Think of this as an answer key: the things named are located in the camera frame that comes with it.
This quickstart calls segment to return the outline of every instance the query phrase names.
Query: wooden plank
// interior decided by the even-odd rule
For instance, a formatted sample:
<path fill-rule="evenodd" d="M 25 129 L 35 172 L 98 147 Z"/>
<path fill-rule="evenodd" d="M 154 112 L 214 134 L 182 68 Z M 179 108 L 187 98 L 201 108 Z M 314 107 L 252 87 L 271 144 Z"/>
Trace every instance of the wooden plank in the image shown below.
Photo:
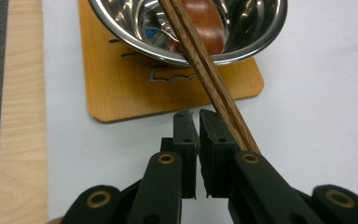
<path fill-rule="evenodd" d="M 151 67 L 164 63 L 135 52 L 115 37 L 92 11 L 88 0 L 78 0 L 89 113 L 100 121 L 117 121 L 210 104 L 200 81 L 149 82 Z M 264 80 L 253 58 L 219 67 L 234 99 L 255 96 Z M 159 77 L 192 75 L 192 68 L 166 67 Z"/>
<path fill-rule="evenodd" d="M 48 181 L 41 1 L 9 1 L 0 128 L 0 223 L 46 223 Z"/>

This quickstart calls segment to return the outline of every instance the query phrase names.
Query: white paper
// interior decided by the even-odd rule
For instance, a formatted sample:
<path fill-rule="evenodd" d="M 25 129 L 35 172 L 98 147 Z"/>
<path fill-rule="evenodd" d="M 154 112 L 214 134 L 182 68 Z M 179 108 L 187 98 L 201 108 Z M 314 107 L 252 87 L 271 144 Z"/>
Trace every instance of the white paper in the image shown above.
<path fill-rule="evenodd" d="M 90 117 L 77 1 L 43 0 L 49 217 L 96 185 L 142 177 L 172 115 L 101 124 Z M 290 1 L 277 39 L 256 61 L 265 88 L 240 100 L 263 155 L 294 188 L 339 185 L 358 194 L 358 1 Z M 199 108 L 194 111 L 198 124 Z M 229 223 L 227 200 L 184 200 L 182 223 Z"/>

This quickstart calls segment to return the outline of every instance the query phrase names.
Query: wooden chopstick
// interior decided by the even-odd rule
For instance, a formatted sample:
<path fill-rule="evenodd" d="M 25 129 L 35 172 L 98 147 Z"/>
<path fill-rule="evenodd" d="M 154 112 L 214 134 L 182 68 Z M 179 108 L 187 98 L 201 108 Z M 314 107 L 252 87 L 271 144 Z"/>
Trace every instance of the wooden chopstick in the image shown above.
<path fill-rule="evenodd" d="M 211 55 L 200 40 L 181 0 L 159 0 L 176 37 L 182 44 L 186 56 L 193 66 L 212 105 L 228 126 L 231 134 L 242 151 L 260 153 L 240 110 L 229 94 L 226 84 L 220 76 Z"/>

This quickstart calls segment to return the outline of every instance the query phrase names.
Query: metal bowl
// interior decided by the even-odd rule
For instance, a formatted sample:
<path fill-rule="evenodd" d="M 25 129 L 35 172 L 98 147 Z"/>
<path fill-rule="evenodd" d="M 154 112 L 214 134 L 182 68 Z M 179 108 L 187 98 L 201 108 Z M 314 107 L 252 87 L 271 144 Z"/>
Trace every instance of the metal bowl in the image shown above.
<path fill-rule="evenodd" d="M 171 27 L 158 0 L 89 0 L 102 23 L 131 48 L 165 63 L 189 66 L 168 50 Z M 216 65 L 237 63 L 265 48 L 283 27 L 286 0 L 213 0 L 225 27 L 225 48 Z"/>

